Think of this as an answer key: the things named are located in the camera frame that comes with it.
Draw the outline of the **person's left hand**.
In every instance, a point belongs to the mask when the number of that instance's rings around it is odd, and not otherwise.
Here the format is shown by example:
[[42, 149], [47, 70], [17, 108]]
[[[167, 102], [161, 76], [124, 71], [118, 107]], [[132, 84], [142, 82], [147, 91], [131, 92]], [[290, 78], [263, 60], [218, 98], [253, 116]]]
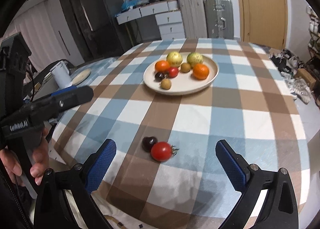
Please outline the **person's left hand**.
[[[42, 130], [41, 143], [38, 148], [33, 150], [33, 161], [35, 162], [30, 169], [31, 176], [35, 179], [37, 185], [40, 185], [44, 172], [49, 168], [48, 141], [46, 136], [48, 129]], [[22, 175], [21, 165], [14, 157], [13, 153], [8, 149], [1, 150], [1, 161], [7, 170], [7, 173], [14, 184], [25, 186], [20, 176]]]

